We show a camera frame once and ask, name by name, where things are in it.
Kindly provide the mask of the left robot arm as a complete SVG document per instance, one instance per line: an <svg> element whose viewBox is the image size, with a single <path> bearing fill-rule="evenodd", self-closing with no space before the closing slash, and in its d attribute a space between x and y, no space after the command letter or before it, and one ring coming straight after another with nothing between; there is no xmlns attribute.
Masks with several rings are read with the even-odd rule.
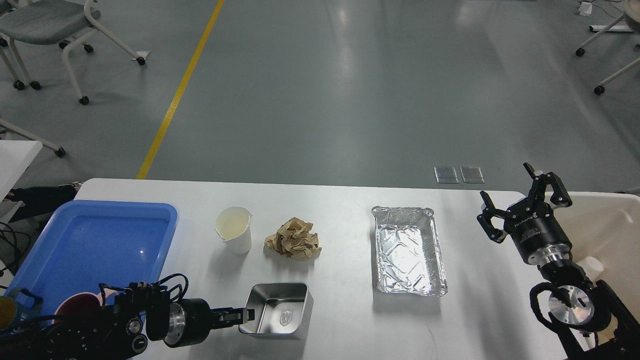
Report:
<svg viewBox="0 0 640 360"><path fill-rule="evenodd" d="M125 287L100 283L96 310L9 319L1 311L3 360L128 360L150 342L169 348L201 344L212 330L240 326L256 319L254 309L213 309L202 298L186 298L187 277L169 287L171 274Z"/></svg>

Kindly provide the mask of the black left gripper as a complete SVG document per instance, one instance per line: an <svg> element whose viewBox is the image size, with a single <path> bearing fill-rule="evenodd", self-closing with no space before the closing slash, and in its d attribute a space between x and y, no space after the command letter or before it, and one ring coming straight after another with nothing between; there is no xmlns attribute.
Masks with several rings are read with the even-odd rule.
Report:
<svg viewBox="0 0 640 360"><path fill-rule="evenodd" d="M210 330L240 326L254 319L255 310L246 307L210 309L202 298L163 300L146 312L146 335L150 341L162 340L171 348L186 347L203 342Z"/></svg>

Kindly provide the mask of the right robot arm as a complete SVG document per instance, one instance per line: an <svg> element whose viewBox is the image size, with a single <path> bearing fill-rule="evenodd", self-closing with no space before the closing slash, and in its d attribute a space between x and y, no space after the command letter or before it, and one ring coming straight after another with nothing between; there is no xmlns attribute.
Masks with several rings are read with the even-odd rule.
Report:
<svg viewBox="0 0 640 360"><path fill-rule="evenodd" d="M605 280L592 280L574 262L573 244L554 216L555 209L573 205L562 179L523 166L532 180L526 196L499 209L481 191L478 223L494 243L510 237L522 261L544 278L530 289L530 308L557 335L567 359L637 360L639 322Z"/></svg>

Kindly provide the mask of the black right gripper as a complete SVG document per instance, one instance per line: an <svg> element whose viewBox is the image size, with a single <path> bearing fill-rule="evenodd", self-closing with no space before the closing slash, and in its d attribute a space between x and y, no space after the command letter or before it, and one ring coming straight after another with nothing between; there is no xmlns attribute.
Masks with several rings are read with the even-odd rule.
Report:
<svg viewBox="0 0 640 360"><path fill-rule="evenodd" d="M526 264L546 265L560 259L572 260L573 244L553 214L557 208L573 205L569 192L554 172L535 170L528 162L523 166L532 179L526 198L503 210L495 207L486 191L480 191L483 207L477 216L478 223L494 243L502 244L510 235ZM493 218L505 220L505 230L496 228Z"/></svg>

